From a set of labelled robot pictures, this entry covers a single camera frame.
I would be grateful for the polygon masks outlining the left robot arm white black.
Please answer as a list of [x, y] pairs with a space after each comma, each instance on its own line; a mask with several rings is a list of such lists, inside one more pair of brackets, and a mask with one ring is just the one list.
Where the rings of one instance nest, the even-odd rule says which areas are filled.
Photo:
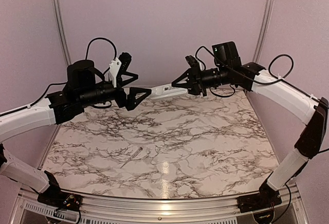
[[[80, 60], [67, 67], [67, 82], [62, 91], [44, 93], [37, 101], [1, 114], [1, 142], [35, 128], [59, 125], [72, 120], [89, 106], [100, 108], [115, 101], [119, 108], [134, 110], [152, 91], [124, 86], [138, 79], [126, 72], [130, 59], [115, 58], [110, 63], [110, 78], [106, 81], [92, 60]], [[1, 175], [32, 188], [38, 201], [61, 206], [68, 195], [52, 173], [40, 171], [15, 158], [1, 146]]]

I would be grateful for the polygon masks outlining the white remote control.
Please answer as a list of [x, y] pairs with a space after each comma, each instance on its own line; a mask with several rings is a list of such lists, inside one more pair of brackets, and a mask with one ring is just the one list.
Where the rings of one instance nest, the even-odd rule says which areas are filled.
[[172, 87], [171, 84], [160, 85], [151, 88], [151, 94], [149, 98], [151, 100], [159, 100], [165, 98], [178, 97], [188, 93], [187, 89]]

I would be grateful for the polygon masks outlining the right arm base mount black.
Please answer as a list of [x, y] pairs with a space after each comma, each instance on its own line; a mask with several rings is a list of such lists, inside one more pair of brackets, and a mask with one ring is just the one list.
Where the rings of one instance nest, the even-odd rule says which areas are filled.
[[269, 192], [259, 192], [237, 198], [237, 206], [241, 213], [273, 208], [281, 203], [282, 200], [279, 196], [279, 192], [274, 192], [273, 194]]

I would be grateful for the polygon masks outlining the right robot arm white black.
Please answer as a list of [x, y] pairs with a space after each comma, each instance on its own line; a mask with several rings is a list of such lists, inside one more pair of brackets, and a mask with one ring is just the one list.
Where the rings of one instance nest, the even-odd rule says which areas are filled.
[[[256, 62], [243, 64], [235, 42], [225, 42], [212, 46], [208, 53], [213, 57], [215, 67], [206, 68], [198, 55], [186, 56], [189, 68], [171, 85], [184, 88], [191, 95], [206, 96], [208, 91], [230, 85], [240, 87], [252, 96], [260, 95], [260, 100], [269, 104], [269, 113], [282, 111], [283, 115], [275, 115], [276, 121], [270, 121], [269, 115], [262, 115], [256, 108], [256, 114], [265, 126], [272, 145], [275, 138], [289, 138], [287, 125], [293, 120], [299, 121], [302, 129], [292, 150], [286, 154], [278, 167], [268, 176], [255, 195], [254, 202], [260, 208], [271, 203], [279, 189], [296, 177], [308, 162], [324, 153], [322, 143], [325, 138], [328, 121], [328, 101], [316, 98], [286, 80], [286, 76], [278, 76]], [[288, 121], [282, 121], [284, 115]], [[280, 135], [279, 125], [284, 125]]]

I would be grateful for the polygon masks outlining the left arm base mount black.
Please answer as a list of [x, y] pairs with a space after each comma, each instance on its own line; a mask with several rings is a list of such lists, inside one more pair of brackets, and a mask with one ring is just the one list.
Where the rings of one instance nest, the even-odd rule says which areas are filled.
[[57, 210], [79, 211], [82, 203], [82, 196], [67, 192], [42, 193], [38, 196], [38, 202], [48, 206], [56, 207]]

